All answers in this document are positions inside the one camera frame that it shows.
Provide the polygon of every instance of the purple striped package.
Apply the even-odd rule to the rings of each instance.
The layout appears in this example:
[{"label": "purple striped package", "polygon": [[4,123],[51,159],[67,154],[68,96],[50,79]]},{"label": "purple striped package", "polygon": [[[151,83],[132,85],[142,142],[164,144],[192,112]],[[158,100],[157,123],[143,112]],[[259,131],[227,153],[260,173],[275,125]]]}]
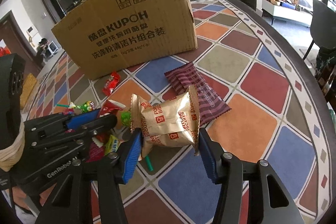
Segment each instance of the purple striped package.
[{"label": "purple striped package", "polygon": [[184,93],[188,86],[196,85],[201,126],[231,109],[198,73],[192,62],[165,72],[165,76],[178,95]]}]

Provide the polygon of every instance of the black chair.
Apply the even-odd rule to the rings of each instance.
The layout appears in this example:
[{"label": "black chair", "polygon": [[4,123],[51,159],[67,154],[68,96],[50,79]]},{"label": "black chair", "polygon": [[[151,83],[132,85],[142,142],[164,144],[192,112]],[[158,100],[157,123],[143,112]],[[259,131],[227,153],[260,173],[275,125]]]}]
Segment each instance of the black chair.
[{"label": "black chair", "polygon": [[313,0],[313,19],[310,34],[313,38],[303,60],[308,56],[314,43],[319,47],[336,47],[336,13],[321,1]]}]

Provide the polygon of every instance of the candy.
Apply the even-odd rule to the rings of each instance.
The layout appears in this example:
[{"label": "candy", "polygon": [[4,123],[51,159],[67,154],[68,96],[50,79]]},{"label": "candy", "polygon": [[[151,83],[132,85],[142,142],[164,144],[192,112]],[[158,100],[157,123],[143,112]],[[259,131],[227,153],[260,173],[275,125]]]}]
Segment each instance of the candy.
[{"label": "candy", "polygon": [[[124,105],[120,104],[119,102],[113,100],[106,100],[101,109],[99,110],[98,117],[103,117],[105,115],[116,115],[119,110],[124,110]],[[103,146],[104,144],[108,143],[110,139],[110,131],[100,133],[99,135],[93,137],[93,141],[98,147]]]},{"label": "candy", "polygon": [[121,113],[121,120],[123,122],[123,125],[130,127],[131,126],[131,112],[123,111]]},{"label": "candy", "polygon": [[116,71],[112,72],[102,90],[106,96],[110,96],[112,94],[113,90],[119,83],[119,80],[120,75]]},{"label": "candy", "polygon": [[95,109],[95,104],[92,101],[86,101],[80,106],[76,106],[73,102],[70,103],[69,108],[80,109],[82,113],[86,113]]},{"label": "candy", "polygon": [[117,152],[117,149],[121,143],[122,141],[118,140],[117,137],[110,135],[110,138],[105,145],[105,155],[110,152]]},{"label": "candy", "polygon": [[104,157],[104,148],[98,147],[94,142],[90,144],[89,158],[86,162],[97,161]]}]

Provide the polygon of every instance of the screw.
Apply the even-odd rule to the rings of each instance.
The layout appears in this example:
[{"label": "screw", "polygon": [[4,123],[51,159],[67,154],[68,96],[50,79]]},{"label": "screw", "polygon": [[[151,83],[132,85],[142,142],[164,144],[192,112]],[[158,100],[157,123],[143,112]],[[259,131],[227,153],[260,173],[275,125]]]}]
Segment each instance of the screw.
[{"label": "screw", "polygon": [[108,153],[107,156],[108,156],[110,159],[115,159],[116,157],[118,157],[118,154],[115,153],[115,152],[111,152],[111,153]]},{"label": "screw", "polygon": [[232,154],[230,152],[225,152],[223,154],[223,157],[229,160],[229,159],[232,159]]},{"label": "screw", "polygon": [[80,165],[81,164],[81,160],[80,159],[76,159],[76,160],[74,160],[73,162],[72,162],[72,165],[73,166],[78,166],[78,165]]},{"label": "screw", "polygon": [[260,160],[259,163],[260,163],[261,166],[267,166],[268,165],[268,161],[266,161],[266,160]]}]

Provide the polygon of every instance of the person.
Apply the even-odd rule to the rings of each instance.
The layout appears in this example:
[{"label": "person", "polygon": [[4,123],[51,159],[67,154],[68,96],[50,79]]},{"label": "person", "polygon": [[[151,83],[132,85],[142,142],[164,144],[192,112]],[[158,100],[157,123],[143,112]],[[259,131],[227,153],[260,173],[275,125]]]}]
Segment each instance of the person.
[{"label": "person", "polygon": [[36,53],[36,62],[39,66],[42,67],[43,63],[43,51],[45,52],[45,57],[49,57],[51,55],[51,52],[48,50],[48,43],[49,41],[46,38],[42,38],[37,46],[37,53]]},{"label": "person", "polygon": [[41,41],[39,42],[39,45],[37,46],[37,52],[39,52],[39,50],[41,49],[42,51],[45,50],[45,56],[49,57],[51,55],[51,52],[50,50],[48,50],[48,44],[49,44],[49,41],[46,38],[42,38]]}]

